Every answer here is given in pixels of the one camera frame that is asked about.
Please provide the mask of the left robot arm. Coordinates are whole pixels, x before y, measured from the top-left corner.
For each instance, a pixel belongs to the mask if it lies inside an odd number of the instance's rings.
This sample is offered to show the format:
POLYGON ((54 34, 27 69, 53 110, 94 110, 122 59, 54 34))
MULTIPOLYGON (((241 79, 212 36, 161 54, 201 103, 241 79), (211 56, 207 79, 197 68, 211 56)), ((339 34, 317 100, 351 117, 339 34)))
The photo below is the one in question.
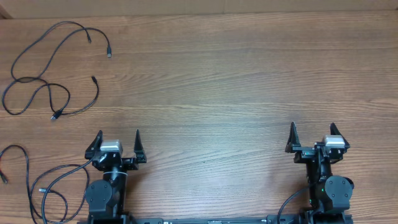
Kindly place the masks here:
POLYGON ((89 205, 88 223, 136 223, 130 212, 124 210, 127 173, 138 170, 147 162, 139 130, 134 141, 134 157, 123 157, 120 140, 104 140, 99 131, 85 151, 85 159, 103 173, 103 178, 89 184, 85 200, 89 205))

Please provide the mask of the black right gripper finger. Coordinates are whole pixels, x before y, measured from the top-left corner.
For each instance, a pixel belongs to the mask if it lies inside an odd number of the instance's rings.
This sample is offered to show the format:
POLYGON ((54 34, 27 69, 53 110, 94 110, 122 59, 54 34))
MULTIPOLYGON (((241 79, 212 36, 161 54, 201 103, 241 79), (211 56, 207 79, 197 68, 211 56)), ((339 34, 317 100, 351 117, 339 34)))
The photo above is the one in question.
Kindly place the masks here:
POLYGON ((297 132, 297 127, 295 122, 291 122, 290 124, 290 132, 289 138, 287 140, 287 144, 285 147, 285 152, 287 153, 295 153, 301 148, 301 143, 299 141, 299 136, 297 132))
POLYGON ((345 143, 345 148, 350 148, 349 142, 344 138, 344 136, 340 133, 335 123, 330 124, 330 133, 331 135, 340 135, 345 143))

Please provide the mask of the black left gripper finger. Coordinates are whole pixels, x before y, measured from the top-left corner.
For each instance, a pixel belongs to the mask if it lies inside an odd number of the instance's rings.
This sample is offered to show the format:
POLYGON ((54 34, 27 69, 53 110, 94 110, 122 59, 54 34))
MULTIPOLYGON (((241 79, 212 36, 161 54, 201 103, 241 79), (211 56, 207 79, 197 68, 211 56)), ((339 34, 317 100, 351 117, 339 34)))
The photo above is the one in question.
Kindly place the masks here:
POLYGON ((137 163, 147 162, 146 154, 141 143, 140 131, 138 129, 136 130, 136 137, 134 141, 134 153, 136 154, 137 163))
POLYGON ((95 154, 99 151, 102 142, 103 142, 103 132, 102 130, 99 130, 95 139, 85 151, 85 159, 88 160, 92 159, 95 156, 95 154))

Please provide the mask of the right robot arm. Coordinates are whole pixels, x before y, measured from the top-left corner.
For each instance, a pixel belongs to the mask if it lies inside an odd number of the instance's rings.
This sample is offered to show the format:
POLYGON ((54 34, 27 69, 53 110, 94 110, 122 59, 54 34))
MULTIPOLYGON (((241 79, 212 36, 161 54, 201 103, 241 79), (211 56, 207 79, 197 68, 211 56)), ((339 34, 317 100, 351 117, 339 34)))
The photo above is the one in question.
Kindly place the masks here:
POLYGON ((294 223, 353 223, 352 216, 346 215, 345 211, 350 208, 354 183, 347 177, 333 175, 331 171, 331 166, 342 161, 349 148, 349 142, 335 123, 330 124, 330 134, 311 147, 301 145, 296 125, 291 123, 285 152, 295 154, 294 163, 306 165, 308 186, 282 204, 277 214, 278 223, 285 206, 306 191, 309 193, 310 207, 302 208, 295 216, 294 223))

